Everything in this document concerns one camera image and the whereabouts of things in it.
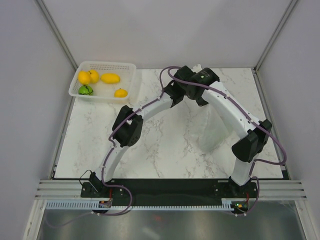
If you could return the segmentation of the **white lemon-print plastic bag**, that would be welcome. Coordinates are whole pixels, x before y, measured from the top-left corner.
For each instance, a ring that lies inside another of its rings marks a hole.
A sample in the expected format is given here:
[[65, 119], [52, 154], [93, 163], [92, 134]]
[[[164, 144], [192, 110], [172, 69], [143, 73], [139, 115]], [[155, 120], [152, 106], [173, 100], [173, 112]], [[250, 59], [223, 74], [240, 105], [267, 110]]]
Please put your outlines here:
[[208, 153], [229, 137], [233, 130], [214, 107], [208, 104], [203, 109], [200, 115], [197, 143], [203, 152]]

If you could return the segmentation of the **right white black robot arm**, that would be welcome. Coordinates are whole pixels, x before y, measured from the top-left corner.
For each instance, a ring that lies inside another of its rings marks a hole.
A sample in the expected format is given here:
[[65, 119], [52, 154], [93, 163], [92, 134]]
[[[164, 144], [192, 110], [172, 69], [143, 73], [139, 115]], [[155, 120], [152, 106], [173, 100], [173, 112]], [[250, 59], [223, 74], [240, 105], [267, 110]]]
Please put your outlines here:
[[228, 190], [232, 196], [241, 197], [247, 191], [246, 183], [253, 171], [254, 160], [266, 145], [272, 124], [267, 119], [260, 121], [245, 110], [208, 67], [194, 66], [186, 81], [191, 83], [186, 87], [188, 98], [198, 104], [213, 106], [239, 137], [231, 147], [235, 164]]

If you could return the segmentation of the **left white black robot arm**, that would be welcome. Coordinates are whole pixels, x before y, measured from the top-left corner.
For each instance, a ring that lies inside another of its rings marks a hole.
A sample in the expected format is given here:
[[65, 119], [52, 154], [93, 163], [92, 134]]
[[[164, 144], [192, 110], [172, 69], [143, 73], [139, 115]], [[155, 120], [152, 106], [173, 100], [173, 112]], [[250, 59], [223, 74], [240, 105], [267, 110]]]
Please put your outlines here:
[[144, 122], [158, 113], [174, 107], [184, 99], [185, 86], [180, 86], [174, 80], [164, 86], [162, 78], [159, 80], [161, 85], [159, 97], [136, 108], [125, 105], [120, 109], [108, 138], [112, 143], [111, 148], [100, 167], [89, 177], [92, 191], [98, 197], [105, 197], [109, 193], [110, 186], [106, 181], [112, 179], [115, 168], [127, 149], [140, 139]]

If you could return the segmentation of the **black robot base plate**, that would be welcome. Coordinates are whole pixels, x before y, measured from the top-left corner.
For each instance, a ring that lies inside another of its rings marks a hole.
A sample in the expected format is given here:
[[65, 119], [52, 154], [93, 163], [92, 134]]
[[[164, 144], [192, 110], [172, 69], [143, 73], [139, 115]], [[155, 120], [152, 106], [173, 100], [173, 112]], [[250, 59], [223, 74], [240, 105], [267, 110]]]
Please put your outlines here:
[[96, 192], [89, 181], [82, 184], [82, 198], [108, 198], [116, 206], [219, 205], [223, 199], [254, 199], [257, 184], [237, 186], [228, 179], [214, 178], [114, 178]]

